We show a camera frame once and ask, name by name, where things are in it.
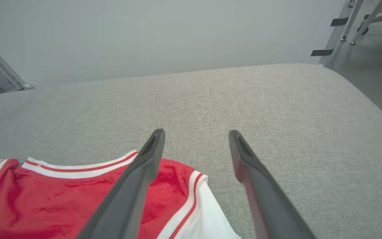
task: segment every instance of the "metal leg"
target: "metal leg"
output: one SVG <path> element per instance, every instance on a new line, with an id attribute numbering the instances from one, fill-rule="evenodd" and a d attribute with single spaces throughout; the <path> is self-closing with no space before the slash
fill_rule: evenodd
<path id="1" fill-rule="evenodd" d="M 378 3 L 378 5 L 374 8 L 374 10 L 372 11 L 372 13 L 369 15 L 369 18 L 366 20 L 366 22 L 362 25 L 362 27 L 360 28 L 359 32 L 357 32 L 355 34 L 355 36 L 353 37 L 353 41 L 350 43 L 352 45 L 356 45 L 356 41 L 358 40 L 358 38 L 362 35 L 362 33 L 365 31 L 365 29 L 367 29 L 367 27 L 369 26 L 369 24 L 372 22 L 372 20 L 374 20 L 374 18 L 377 16 L 377 14 L 381 11 L 382 9 L 382 0 Z"/>
<path id="2" fill-rule="evenodd" d="M 346 30 L 344 31 L 343 38 L 341 38 L 340 41 L 342 41 L 342 42 L 345 42 L 345 41 L 346 41 L 347 35 L 348 35 L 349 32 L 350 32 L 350 28 L 351 28 L 351 26 L 353 25 L 353 22 L 354 22 L 354 20 L 355 20 L 355 18 L 356 18 L 357 13 L 359 12 L 360 6 L 362 6 L 362 3 L 363 3 L 363 0 L 359 0 L 359 1 L 356 3 L 356 6 L 355 6 L 354 9 L 353 9 L 353 13 L 351 14 L 349 23 L 347 24 L 347 28 L 346 28 Z"/>

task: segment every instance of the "tape strip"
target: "tape strip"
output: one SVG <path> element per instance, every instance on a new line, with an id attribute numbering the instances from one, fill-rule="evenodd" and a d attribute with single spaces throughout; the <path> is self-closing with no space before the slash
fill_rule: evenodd
<path id="1" fill-rule="evenodd" d="M 334 49 L 331 49 L 331 50 L 314 50 L 314 51 L 312 51 L 311 56 L 329 56 L 332 54 L 333 50 Z"/>
<path id="2" fill-rule="evenodd" d="M 331 26 L 343 26 L 343 25 L 346 25 L 348 19 L 349 19 L 349 17 L 347 17 L 347 18 L 335 18 L 335 19 L 332 20 Z"/>

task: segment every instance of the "red and white jersey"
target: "red and white jersey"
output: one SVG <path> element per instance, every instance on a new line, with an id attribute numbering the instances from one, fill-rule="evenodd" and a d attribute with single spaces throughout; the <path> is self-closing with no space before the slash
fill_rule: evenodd
<path id="1" fill-rule="evenodd" d="M 0 238 L 76 238 L 137 154 L 83 166 L 0 160 Z M 207 186 L 207 176 L 162 159 L 147 191 L 138 238 L 239 236 Z"/>

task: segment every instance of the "red fabric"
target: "red fabric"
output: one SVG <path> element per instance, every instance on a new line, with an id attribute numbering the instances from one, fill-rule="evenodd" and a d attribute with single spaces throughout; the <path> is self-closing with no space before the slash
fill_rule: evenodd
<path id="1" fill-rule="evenodd" d="M 92 178 L 60 179 L 8 160 L 0 170 L 0 238 L 75 238 L 126 167 Z M 193 171 L 162 159 L 147 192 L 138 238 L 155 239 L 184 205 Z"/>

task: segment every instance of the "caster wheel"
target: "caster wheel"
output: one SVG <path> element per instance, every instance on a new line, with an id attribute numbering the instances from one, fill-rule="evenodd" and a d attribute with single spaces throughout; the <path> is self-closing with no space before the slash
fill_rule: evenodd
<path id="1" fill-rule="evenodd" d="M 368 30 L 369 30 L 369 28 L 367 27 L 367 28 L 363 31 L 362 36 L 365 35 L 365 34 L 368 32 Z"/>

